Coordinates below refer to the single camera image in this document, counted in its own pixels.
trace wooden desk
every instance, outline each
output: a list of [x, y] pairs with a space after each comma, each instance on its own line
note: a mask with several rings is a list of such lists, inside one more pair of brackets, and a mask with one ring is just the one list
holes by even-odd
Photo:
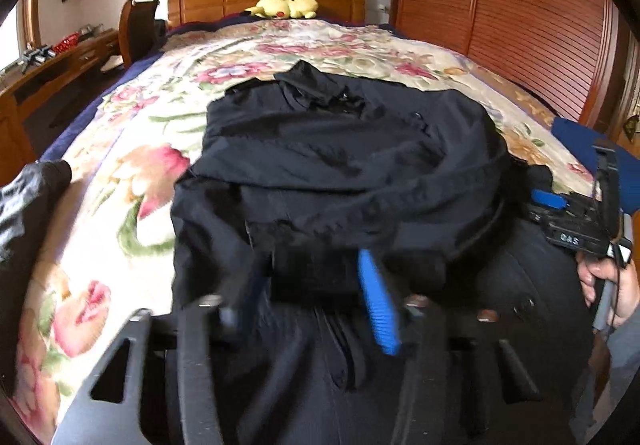
[[87, 39], [0, 89], [0, 186], [36, 155], [22, 123], [56, 92], [118, 53], [118, 32]]

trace wooden wardrobe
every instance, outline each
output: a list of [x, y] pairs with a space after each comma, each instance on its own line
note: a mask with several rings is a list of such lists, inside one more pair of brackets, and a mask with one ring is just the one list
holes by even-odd
[[622, 92], [629, 31], [611, 0], [392, 0], [391, 22], [602, 131]]

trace window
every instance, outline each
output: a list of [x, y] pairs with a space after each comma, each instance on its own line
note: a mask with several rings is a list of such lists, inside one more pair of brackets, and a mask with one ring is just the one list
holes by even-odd
[[20, 58], [17, 5], [0, 26], [0, 70]]

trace black jacket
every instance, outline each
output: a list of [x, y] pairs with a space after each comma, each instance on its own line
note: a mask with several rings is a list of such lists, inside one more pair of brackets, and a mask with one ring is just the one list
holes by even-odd
[[494, 224], [511, 164], [484, 108], [458, 91], [306, 62], [244, 82], [209, 105], [202, 156], [175, 187], [174, 306], [224, 293], [225, 277], [278, 247], [427, 251], [436, 259], [404, 274], [442, 284], [433, 263]]

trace floral bedspread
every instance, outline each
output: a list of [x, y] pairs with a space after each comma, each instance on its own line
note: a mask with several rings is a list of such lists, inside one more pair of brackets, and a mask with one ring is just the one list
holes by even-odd
[[173, 185], [200, 155], [207, 104], [243, 79], [269, 79], [305, 59], [328, 73], [458, 89], [484, 105], [513, 154], [551, 168], [557, 190], [591, 192], [588, 172], [545, 128], [540, 104], [525, 93], [518, 99], [538, 108], [531, 112], [542, 123], [499, 92], [508, 83], [431, 44], [375, 26], [263, 21], [174, 35], [163, 50], [105, 98], [66, 152], [73, 182], [24, 302], [12, 399], [46, 444], [130, 314], [169, 311]]

